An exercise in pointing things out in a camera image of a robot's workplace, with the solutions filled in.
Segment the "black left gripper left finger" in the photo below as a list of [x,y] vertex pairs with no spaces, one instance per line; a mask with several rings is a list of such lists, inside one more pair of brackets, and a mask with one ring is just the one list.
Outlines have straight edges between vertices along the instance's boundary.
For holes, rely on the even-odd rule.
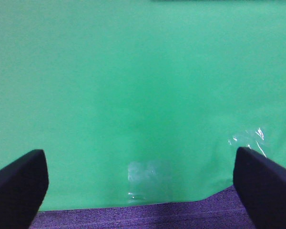
[[0,170],[0,229],[28,229],[49,187],[45,153],[32,150]]

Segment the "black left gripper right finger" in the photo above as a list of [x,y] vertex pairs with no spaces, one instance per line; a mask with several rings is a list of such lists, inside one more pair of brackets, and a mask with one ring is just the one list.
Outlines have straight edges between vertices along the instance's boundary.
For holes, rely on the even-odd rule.
[[239,147],[233,184],[257,229],[286,229],[286,168],[248,147]]

